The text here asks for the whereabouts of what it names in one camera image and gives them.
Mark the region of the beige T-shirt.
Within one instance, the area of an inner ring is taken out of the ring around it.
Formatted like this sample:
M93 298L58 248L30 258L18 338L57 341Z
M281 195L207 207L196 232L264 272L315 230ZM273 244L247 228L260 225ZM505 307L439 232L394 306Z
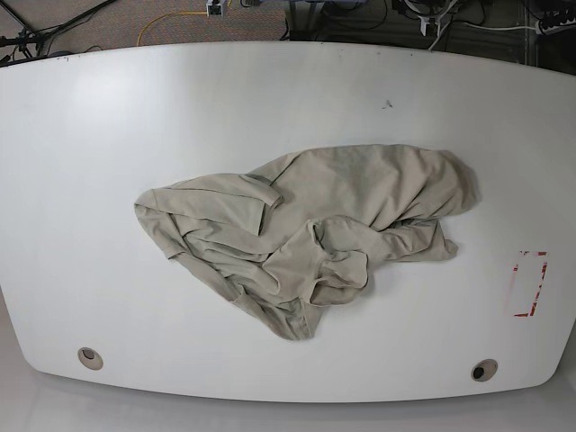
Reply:
M441 220L477 201L454 155L374 144L151 189L134 211L166 258L279 338L301 341L327 307L361 293L372 267L454 257Z

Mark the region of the red tape rectangle marker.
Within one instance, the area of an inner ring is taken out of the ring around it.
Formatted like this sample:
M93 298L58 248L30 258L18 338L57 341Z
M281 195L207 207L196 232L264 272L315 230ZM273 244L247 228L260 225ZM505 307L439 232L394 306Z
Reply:
M513 269L509 309L514 317L532 317L542 291L548 264L544 251L520 251Z

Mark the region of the black tripod legs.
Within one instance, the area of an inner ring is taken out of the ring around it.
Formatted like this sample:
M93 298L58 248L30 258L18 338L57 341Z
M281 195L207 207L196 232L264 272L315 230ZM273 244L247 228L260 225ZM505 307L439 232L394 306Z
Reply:
M66 22L43 29L35 29L6 1L2 1L1 10L6 12L22 28L16 37L7 38L1 36L1 49L13 49L11 54L1 57L1 67L5 68L12 64L46 59L50 53L51 44L58 36L88 23L103 9L116 3L117 0L103 1Z

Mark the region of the white power strip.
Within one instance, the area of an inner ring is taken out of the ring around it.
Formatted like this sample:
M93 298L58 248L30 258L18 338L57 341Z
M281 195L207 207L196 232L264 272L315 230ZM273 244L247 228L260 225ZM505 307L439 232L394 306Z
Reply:
M535 25L535 31L538 35L551 35L557 32L574 30L575 7L545 13Z

